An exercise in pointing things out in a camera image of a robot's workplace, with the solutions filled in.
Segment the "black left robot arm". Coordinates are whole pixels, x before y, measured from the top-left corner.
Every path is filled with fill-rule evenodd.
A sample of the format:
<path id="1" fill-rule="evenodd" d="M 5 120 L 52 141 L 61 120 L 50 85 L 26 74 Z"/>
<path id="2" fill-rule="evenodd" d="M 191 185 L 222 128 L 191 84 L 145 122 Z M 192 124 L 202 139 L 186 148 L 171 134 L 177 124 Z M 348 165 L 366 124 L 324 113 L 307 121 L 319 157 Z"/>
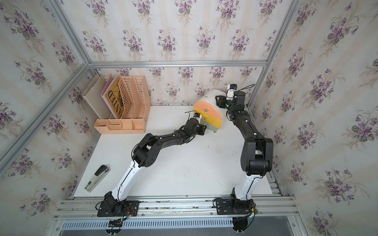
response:
<path id="1" fill-rule="evenodd" d="M 161 136 L 146 134 L 133 148 L 132 161 L 124 176 L 112 191 L 105 194 L 104 198 L 115 202 L 125 200 L 139 175 L 155 163 L 162 149 L 187 144 L 195 136 L 203 136 L 206 128 L 207 126 L 200 124 L 198 119 L 190 118 L 184 126 L 173 133 Z"/>

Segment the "pink top drawer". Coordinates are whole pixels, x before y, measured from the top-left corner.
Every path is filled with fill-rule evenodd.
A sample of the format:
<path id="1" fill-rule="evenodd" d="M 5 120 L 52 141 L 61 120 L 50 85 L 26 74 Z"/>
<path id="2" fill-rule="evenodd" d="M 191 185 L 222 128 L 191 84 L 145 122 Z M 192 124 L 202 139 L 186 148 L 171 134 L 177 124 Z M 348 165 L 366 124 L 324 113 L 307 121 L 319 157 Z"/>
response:
<path id="1" fill-rule="evenodd" d="M 194 110 L 202 115 L 202 119 L 209 122 L 222 121 L 222 116 L 216 106 L 205 101 L 194 104 Z"/>

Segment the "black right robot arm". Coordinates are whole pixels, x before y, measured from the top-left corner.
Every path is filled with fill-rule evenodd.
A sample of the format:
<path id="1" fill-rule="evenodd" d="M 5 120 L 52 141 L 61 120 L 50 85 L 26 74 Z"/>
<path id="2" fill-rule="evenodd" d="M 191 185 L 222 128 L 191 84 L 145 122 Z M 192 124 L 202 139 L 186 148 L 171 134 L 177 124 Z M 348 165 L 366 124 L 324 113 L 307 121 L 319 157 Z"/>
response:
<path id="1" fill-rule="evenodd" d="M 247 201 L 258 181 L 273 168 L 272 139 L 264 137 L 253 124 L 252 117 L 245 110 L 242 92 L 233 99 L 225 95 L 215 96 L 216 105 L 226 109 L 226 117 L 239 129 L 244 138 L 240 164 L 245 173 L 243 180 L 233 189 L 235 199 Z"/>

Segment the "yellow drawer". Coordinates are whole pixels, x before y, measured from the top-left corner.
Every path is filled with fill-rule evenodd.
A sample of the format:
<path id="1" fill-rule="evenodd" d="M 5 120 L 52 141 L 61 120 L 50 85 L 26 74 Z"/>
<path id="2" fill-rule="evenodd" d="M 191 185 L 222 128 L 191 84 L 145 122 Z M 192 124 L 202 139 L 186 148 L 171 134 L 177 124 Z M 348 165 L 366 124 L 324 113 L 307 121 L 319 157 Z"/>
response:
<path id="1" fill-rule="evenodd" d="M 205 125 L 207 130 L 217 131 L 221 128 L 223 118 L 217 109 L 208 109 L 207 112 L 198 107 L 194 107 L 194 109 L 201 114 L 200 124 Z"/>

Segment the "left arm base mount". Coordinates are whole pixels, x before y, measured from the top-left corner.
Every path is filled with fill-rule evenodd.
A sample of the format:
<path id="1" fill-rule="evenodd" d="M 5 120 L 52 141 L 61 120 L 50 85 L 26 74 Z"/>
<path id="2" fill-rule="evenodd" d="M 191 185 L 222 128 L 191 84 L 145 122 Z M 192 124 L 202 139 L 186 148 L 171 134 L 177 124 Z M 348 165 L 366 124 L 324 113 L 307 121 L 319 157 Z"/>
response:
<path id="1" fill-rule="evenodd" d="M 104 200 L 96 205 L 97 217 L 137 216 L 139 204 L 139 201 L 118 201 L 112 192 L 108 192 Z"/>

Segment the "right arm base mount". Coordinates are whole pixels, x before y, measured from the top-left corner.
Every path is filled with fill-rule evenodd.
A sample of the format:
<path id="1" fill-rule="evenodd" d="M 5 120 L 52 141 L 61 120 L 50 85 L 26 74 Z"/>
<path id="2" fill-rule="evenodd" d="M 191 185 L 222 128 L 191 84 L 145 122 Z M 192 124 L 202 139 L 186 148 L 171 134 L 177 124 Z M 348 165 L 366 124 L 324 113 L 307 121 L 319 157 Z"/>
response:
<path id="1" fill-rule="evenodd" d="M 217 215 L 248 215 L 255 211 L 256 204 L 253 199 L 237 198 L 235 188 L 232 190 L 228 199 L 215 198 L 213 207 Z"/>

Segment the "grey bottom drawer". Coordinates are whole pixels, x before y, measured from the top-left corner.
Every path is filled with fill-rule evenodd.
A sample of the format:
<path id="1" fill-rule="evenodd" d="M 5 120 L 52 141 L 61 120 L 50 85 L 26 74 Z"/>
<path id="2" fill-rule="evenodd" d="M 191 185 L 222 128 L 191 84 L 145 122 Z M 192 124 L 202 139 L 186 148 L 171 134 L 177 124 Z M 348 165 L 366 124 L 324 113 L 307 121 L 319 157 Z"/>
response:
<path id="1" fill-rule="evenodd" d="M 207 126 L 207 130 L 216 132 L 221 128 L 222 120 L 218 119 L 211 119 L 210 117 L 207 117 L 206 119 L 201 119 L 200 124 L 204 124 Z"/>

